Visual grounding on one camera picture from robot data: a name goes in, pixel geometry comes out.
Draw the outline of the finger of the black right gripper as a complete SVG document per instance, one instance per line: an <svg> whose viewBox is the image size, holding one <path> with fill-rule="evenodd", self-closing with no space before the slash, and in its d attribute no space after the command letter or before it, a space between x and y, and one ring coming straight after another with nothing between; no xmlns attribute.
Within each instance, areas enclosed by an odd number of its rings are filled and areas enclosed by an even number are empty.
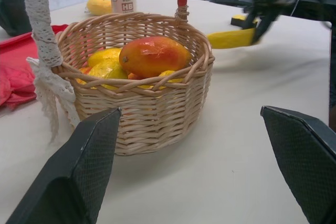
<svg viewBox="0 0 336 224"><path fill-rule="evenodd" d="M248 12L245 20L242 23L242 29L250 29L257 28L258 26L258 18L262 15L262 11L260 9L251 9Z"/></svg>
<svg viewBox="0 0 336 224"><path fill-rule="evenodd" d="M259 25L256 27L253 38L251 40L252 45L259 42L260 38L264 35L264 33L268 31L268 29L277 19L278 16L279 16L278 11L270 11L264 16L261 16L261 21Z"/></svg>

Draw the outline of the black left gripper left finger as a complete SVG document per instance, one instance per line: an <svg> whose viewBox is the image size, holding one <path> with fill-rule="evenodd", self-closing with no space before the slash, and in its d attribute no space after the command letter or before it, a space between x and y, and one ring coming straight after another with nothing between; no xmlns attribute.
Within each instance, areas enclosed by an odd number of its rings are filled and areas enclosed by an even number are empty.
<svg viewBox="0 0 336 224"><path fill-rule="evenodd" d="M7 223L96 223L110 179L119 108L81 121L43 166Z"/></svg>

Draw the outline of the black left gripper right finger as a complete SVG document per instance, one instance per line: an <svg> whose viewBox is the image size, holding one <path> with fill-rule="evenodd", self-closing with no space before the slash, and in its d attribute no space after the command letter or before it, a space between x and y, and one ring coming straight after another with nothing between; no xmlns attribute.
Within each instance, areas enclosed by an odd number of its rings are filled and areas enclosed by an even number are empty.
<svg viewBox="0 0 336 224"><path fill-rule="evenodd" d="M335 223L335 132L321 120L263 106L278 167L309 223Z"/></svg>

